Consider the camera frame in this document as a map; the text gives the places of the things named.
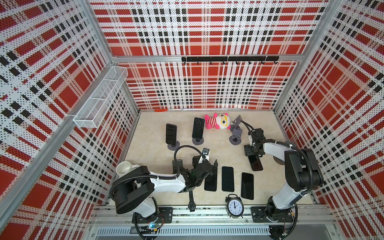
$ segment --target clock face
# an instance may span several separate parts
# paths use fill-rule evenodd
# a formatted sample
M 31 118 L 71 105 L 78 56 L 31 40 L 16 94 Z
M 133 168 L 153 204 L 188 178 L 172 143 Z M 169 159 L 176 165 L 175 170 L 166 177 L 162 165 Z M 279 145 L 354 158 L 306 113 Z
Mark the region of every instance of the clock face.
M 243 205 L 237 199 L 232 199 L 228 203 L 228 210 L 232 215 L 240 215 L 243 212 Z

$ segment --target round stand base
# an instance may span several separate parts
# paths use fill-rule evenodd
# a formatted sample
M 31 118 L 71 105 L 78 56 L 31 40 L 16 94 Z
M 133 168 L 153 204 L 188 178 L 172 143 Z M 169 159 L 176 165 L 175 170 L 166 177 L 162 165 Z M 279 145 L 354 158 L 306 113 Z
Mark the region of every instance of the round stand base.
M 192 138 L 192 143 L 194 145 L 201 145 L 201 144 L 203 144 L 203 142 L 204 142 L 204 138 L 202 138 L 202 139 Z
M 229 142 L 232 143 L 233 145 L 239 145 L 241 143 L 241 139 L 229 137 Z
M 179 141 L 176 141 L 176 145 L 168 144 L 168 149 L 171 150 L 171 151 L 176 151 L 176 149 L 178 149 L 179 147 L 180 147 Z

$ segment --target gray floor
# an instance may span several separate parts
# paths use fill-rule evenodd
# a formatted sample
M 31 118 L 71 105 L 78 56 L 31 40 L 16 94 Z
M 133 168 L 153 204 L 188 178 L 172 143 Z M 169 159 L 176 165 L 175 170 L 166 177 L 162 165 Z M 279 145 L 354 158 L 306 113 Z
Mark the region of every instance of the gray floor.
M 140 240 L 140 237 L 97 237 L 96 240 Z M 157 237 L 156 240 L 271 240 L 269 236 L 182 236 Z M 286 240 L 331 240 L 325 225 L 297 225 Z

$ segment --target perforated panel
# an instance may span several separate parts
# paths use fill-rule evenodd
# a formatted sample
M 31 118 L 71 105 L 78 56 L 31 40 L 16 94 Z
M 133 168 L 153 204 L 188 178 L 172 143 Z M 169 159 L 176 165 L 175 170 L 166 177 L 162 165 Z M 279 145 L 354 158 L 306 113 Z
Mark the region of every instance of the perforated panel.
M 272 109 L 296 62 L 121 63 L 140 109 Z
M 90 0 L 116 56 L 302 53 L 328 0 Z
M 0 2 L 0 198 L 106 65 L 79 2 Z
M 98 129 L 75 127 L 0 239 L 81 239 L 93 207 L 108 197 L 134 118 L 119 90 Z
M 316 190 L 348 239 L 384 232 L 384 2 L 343 1 L 278 115 L 315 151 Z

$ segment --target beige tabletop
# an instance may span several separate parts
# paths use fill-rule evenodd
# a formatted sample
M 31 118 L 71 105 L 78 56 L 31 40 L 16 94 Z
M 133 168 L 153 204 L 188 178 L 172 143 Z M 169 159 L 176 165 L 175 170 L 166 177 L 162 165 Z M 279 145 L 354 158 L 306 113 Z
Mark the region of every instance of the beige tabletop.
M 148 170 L 160 174 L 172 174 L 172 160 L 174 151 L 167 148 L 165 142 L 166 124 L 177 125 L 177 140 L 181 145 L 192 145 L 192 128 L 195 117 L 204 118 L 214 112 L 143 112 L 129 147 L 126 161 L 148 167 Z M 238 115 L 254 128 L 262 128 L 264 136 L 269 139 L 284 141 L 284 136 L 279 128 L 276 118 L 271 111 L 239 111 L 228 112 L 231 120 Z M 229 142 L 231 132 L 227 129 L 204 128 L 204 143 L 195 146 L 202 150 L 210 149 L 210 163 L 217 159 L 218 175 L 217 190 L 209 192 L 204 190 L 204 182 L 193 190 L 194 200 L 197 205 L 223 205 L 228 192 L 222 191 L 222 167 L 229 166 L 234 169 L 235 191 L 241 195 L 241 176 L 243 172 L 254 175 L 254 199 L 243 199 L 244 204 L 266 204 L 270 196 L 276 194 L 286 182 L 284 166 L 277 164 L 271 155 L 264 155 L 261 159 L 263 170 L 253 172 L 248 158 L 244 155 L 244 145 L 249 144 L 248 131 L 244 124 L 242 143 L 235 146 Z M 192 157 L 198 153 L 190 148 L 182 148 L 177 152 L 177 159 L 182 159 L 184 168 L 192 168 Z M 158 205 L 188 205 L 188 193 L 161 192 L 153 194 Z M 303 197 L 298 203 L 312 204 L 310 196 Z

